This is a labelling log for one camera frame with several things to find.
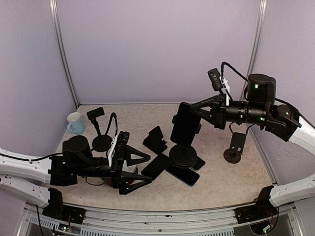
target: round stand base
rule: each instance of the round stand base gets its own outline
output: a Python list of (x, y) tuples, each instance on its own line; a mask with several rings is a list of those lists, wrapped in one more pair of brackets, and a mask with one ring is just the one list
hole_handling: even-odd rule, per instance
[(234, 151), (230, 151), (230, 149), (227, 149), (224, 151), (223, 157), (225, 158), (227, 162), (231, 164), (239, 163), (242, 158), (240, 154), (237, 154)]
[(112, 138), (108, 135), (102, 134), (101, 137), (97, 136), (93, 142), (92, 147), (95, 151), (104, 152), (110, 149), (112, 146)]
[(176, 144), (169, 151), (171, 163), (181, 169), (187, 169), (193, 166), (197, 160), (197, 152), (193, 147), (184, 147)]

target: mug handle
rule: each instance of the mug handle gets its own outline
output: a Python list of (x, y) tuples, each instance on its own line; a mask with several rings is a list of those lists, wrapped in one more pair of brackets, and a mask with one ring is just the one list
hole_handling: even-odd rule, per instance
[(72, 124), (70, 123), (70, 124), (67, 126), (67, 130), (68, 130), (71, 134), (74, 134), (74, 130), (73, 130), (71, 127), (72, 127)]

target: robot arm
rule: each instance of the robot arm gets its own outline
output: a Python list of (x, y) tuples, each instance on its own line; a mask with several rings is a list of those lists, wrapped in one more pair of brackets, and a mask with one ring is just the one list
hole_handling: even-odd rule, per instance
[[(220, 94), (191, 105), (190, 111), (214, 125), (225, 129), (226, 122), (237, 124), (250, 123), (260, 126), (286, 142), (291, 142), (315, 155), (315, 129), (299, 111), (287, 102), (276, 99), (276, 80), (262, 74), (252, 74), (248, 77), (248, 85), (244, 92), (246, 101), (230, 101), (221, 91), (220, 74), (217, 69), (208, 72), (212, 86)], [(275, 101), (284, 104), (275, 105)], [(263, 188), (255, 199), (256, 204), (248, 208), (236, 209), (239, 223), (248, 222), (263, 217), (269, 213), (277, 213), (276, 207), (315, 196), (315, 174), (305, 179), (280, 186)]]
[[(24, 178), (35, 179), (54, 186), (77, 184), (77, 176), (111, 178), (113, 188), (126, 195), (151, 183), (151, 178), (124, 172), (123, 165), (139, 164), (150, 160), (129, 145), (128, 132), (114, 138), (109, 158), (93, 157), (88, 140), (75, 136), (63, 143), (61, 156), (53, 154), (35, 157), (9, 152), (0, 148), (0, 188), (24, 196), (43, 208), (43, 214), (55, 219), (82, 224), (85, 210), (63, 204), (62, 193), (55, 188), (37, 186)], [(132, 159), (131, 155), (140, 158)], [(130, 180), (139, 180), (129, 184)]]
[[(315, 129), (303, 118), (299, 119), (301, 127), (297, 128), (289, 142), (296, 144), (315, 155)], [(270, 202), (278, 207), (293, 201), (315, 196), (315, 174), (299, 181), (274, 186), (270, 192)]]
[[(48, 170), (51, 168), (51, 160), (47, 158), (36, 161), (40, 158), (41, 157), (38, 156), (17, 154), (0, 148), (0, 173), (35, 179), (43, 183), (50, 183), (50, 174), (48, 174)], [(27, 159), (29, 161), (21, 161), (18, 159)]]

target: smartphone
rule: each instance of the smartphone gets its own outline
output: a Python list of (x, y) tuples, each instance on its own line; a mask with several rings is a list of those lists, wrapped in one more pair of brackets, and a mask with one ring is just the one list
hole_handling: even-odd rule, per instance
[(190, 147), (201, 118), (190, 112), (191, 105), (187, 102), (182, 102), (176, 114), (175, 123), (173, 126), (171, 141), (185, 146)]
[(169, 165), (169, 158), (164, 154), (160, 154), (141, 171), (141, 174), (155, 180)]
[(199, 174), (191, 169), (180, 169), (173, 165), (167, 167), (166, 171), (190, 187), (193, 187), (200, 177)]
[(202, 160), (200, 157), (197, 157), (197, 160), (195, 164), (191, 167), (192, 170), (194, 171), (199, 171), (201, 167), (203, 167), (206, 164), (204, 160)]

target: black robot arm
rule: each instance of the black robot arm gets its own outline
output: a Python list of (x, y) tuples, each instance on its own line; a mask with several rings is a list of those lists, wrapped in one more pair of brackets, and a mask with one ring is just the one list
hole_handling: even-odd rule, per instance
[[(211, 81), (214, 79), (208, 72)], [(215, 128), (225, 129), (226, 122), (249, 123), (260, 126), (279, 138), (288, 141), (297, 127), (300, 127), (299, 112), (292, 106), (275, 105), (276, 80), (262, 74), (251, 74), (245, 89), (247, 101), (230, 101), (226, 95), (219, 94), (203, 101), (193, 103), (190, 111)]]
[[(123, 165), (135, 165), (150, 160), (150, 156), (127, 145), (129, 133), (121, 131), (116, 137), (112, 164), (107, 157), (93, 157), (88, 140), (84, 136), (75, 136), (63, 143), (63, 156), (51, 157), (52, 165), (48, 171), (51, 185), (69, 186), (77, 184), (77, 176), (111, 178), (113, 188), (120, 194), (128, 194), (152, 182), (151, 178), (124, 172)], [(131, 154), (140, 158), (132, 159)], [(130, 184), (134, 180), (141, 182)]]

